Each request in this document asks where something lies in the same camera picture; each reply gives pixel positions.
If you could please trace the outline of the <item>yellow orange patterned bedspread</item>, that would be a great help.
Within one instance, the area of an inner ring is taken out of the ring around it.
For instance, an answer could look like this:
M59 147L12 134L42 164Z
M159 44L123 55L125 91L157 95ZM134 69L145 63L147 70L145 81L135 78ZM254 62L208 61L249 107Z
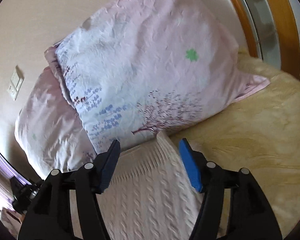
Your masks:
M238 68L270 84L221 113L171 136L227 170L248 168L262 187L284 239L300 239L300 81L238 53Z

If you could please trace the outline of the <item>blue floral right pillow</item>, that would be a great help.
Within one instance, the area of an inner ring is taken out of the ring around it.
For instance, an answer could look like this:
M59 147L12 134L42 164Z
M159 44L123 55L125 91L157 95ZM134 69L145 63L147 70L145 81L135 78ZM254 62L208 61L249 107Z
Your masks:
M45 52L94 150L175 133L269 85L201 0L115 0Z

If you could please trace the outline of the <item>white wall switch panel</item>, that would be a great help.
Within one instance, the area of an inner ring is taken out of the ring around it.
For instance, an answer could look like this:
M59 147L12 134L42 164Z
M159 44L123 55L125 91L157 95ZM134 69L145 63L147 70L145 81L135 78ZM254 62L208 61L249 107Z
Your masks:
M13 101L17 99L23 81L24 81L24 76L22 71L20 70L19 66L15 66L7 89L7 92Z

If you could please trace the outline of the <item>beige cable knit sweater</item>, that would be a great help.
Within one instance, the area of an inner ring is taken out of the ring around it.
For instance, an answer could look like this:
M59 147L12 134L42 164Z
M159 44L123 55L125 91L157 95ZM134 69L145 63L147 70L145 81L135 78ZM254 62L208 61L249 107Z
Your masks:
M110 239L189 239L202 200L164 132L122 152L97 196Z

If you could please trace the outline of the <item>pink floral left pillow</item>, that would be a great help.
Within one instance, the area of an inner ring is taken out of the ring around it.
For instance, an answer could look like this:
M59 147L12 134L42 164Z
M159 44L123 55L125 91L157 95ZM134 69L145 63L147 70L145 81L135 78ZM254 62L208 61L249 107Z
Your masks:
M77 112L46 67L15 122L14 136L27 160L45 179L53 169L68 172L97 156Z

